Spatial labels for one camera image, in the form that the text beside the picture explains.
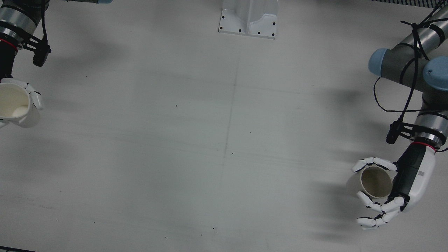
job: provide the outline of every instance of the metal bracket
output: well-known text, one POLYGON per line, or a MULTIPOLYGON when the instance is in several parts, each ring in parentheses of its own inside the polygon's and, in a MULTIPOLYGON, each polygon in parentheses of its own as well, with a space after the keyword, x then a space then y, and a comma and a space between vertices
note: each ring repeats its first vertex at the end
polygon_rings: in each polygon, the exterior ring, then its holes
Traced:
POLYGON ((219 32, 275 39, 277 0, 224 0, 219 32))
POLYGON ((415 125, 411 123, 405 123, 401 121, 394 121, 390 125, 390 130, 386 137, 386 142, 388 144, 394 144, 398 138, 398 136, 402 136, 404 138, 414 140, 414 135, 416 132, 424 132, 438 137, 442 141, 442 145, 446 142, 446 137, 443 133, 438 132, 435 129, 427 128, 420 125, 415 125))

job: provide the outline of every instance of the blue joint cap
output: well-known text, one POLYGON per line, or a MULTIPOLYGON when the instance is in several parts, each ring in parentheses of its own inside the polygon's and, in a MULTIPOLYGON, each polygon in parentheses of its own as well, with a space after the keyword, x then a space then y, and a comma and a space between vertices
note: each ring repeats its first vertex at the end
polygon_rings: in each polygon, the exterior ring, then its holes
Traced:
POLYGON ((431 87, 448 91, 448 57, 434 58, 423 68, 423 78, 431 87))
POLYGON ((369 59, 369 71, 381 77, 381 66, 383 65, 384 55, 389 49, 380 48, 376 50, 369 59))

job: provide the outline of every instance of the white paper cup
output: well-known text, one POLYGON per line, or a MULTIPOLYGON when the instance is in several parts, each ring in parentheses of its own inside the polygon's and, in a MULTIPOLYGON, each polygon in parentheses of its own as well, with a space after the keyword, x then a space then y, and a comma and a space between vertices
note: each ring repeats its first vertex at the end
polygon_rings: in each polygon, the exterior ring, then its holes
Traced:
POLYGON ((31 95, 15 83, 0 83, 0 127, 8 122, 30 128, 39 122, 40 114, 31 95))
POLYGON ((368 166, 350 177, 346 186, 349 194, 355 197, 362 191, 372 199, 381 199, 391 193, 392 180, 383 168, 368 166))

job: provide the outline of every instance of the robot finger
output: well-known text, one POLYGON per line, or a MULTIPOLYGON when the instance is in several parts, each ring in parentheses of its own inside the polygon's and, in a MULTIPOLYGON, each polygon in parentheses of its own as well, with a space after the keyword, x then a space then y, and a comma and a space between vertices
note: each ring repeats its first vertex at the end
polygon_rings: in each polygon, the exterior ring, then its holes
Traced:
POLYGON ((378 202, 373 202, 369 196, 367 196, 365 193, 363 193, 362 191, 359 191, 356 193, 356 195, 358 196, 358 198, 362 201, 362 203, 369 209, 372 209, 376 212, 379 213, 383 213, 383 211, 381 210, 381 205, 378 202))
POLYGON ((30 93, 30 96, 33 100, 33 104, 36 106, 36 108, 38 110, 42 110, 45 108, 44 104, 43 104, 43 99, 42 99, 42 95, 36 91, 33 91, 30 93))
POLYGON ((372 228, 372 227, 376 228, 376 220, 373 218, 362 217, 356 219, 356 222, 365 228, 372 228))
POLYGON ((365 167, 367 164, 369 164, 369 162, 370 162, 370 163, 373 162, 373 157, 368 157, 368 158, 364 158, 364 159, 359 160, 359 161, 355 164, 355 166, 353 166, 352 171, 353 171, 353 172, 358 172, 358 171, 364 169, 364 167, 365 167))
POLYGON ((386 224, 386 223, 389 223, 389 221, 391 221, 399 213, 400 213, 400 210, 395 210, 395 211, 392 211, 392 212, 389 212, 389 213, 385 213, 385 214, 383 214, 383 217, 381 217, 381 219, 386 224))
POLYGON ((385 213, 395 212, 400 210, 400 207, 405 204, 405 199, 401 196, 395 197, 393 200, 386 202, 381 206, 381 210, 385 213))
POLYGON ((373 163, 383 169, 390 170, 390 171, 396 171, 396 166, 393 163, 391 163, 389 160, 381 159, 379 157, 374 157, 373 163))

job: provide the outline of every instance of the white table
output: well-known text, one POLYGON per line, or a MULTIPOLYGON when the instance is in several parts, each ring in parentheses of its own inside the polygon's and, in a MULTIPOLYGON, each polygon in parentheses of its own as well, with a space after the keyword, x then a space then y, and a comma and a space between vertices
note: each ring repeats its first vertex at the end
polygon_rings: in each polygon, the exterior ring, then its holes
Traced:
MULTIPOLYGON (((398 114, 377 107, 367 61, 429 12, 281 0, 271 40, 218 33, 221 0, 52 1, 46 65, 21 51, 13 69, 47 108, 34 128, 0 131, 0 246, 445 251, 447 154, 420 204, 381 230, 361 231, 355 218, 375 213, 345 193, 358 159, 408 146, 385 143, 398 114)), ((408 93, 378 84, 390 109, 408 93)))

